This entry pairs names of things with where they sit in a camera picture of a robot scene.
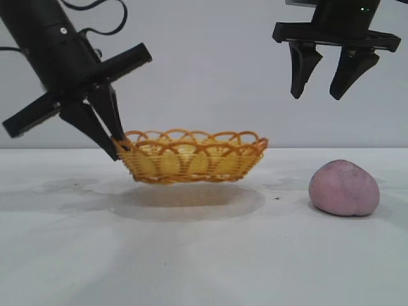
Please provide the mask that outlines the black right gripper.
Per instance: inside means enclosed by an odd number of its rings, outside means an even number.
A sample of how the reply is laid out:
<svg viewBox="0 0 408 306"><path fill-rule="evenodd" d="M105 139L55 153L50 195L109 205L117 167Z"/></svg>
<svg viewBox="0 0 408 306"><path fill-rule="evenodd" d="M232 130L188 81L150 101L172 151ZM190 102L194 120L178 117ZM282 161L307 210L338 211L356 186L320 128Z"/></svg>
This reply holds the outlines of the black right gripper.
<svg viewBox="0 0 408 306"><path fill-rule="evenodd" d="M340 100L347 90L380 57L375 50L396 52L401 39L391 33L369 29L379 1L318 1L310 22L278 22L272 38L289 42L291 54L291 94L299 99L306 83L323 58L317 45L342 47L330 94Z"/></svg>

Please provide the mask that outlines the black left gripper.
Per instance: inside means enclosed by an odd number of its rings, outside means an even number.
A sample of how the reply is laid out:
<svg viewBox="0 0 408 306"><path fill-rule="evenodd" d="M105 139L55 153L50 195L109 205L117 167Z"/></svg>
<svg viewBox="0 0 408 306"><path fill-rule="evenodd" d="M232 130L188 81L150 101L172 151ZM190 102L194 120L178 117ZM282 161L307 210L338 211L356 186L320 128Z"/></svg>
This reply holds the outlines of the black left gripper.
<svg viewBox="0 0 408 306"><path fill-rule="evenodd" d="M111 138L122 141L124 131L112 82L152 61L140 43L102 61L86 37L77 31L62 1L1 1L1 21L19 52L38 76L45 93L3 122L17 138L59 115L98 144L114 161Z"/></svg>

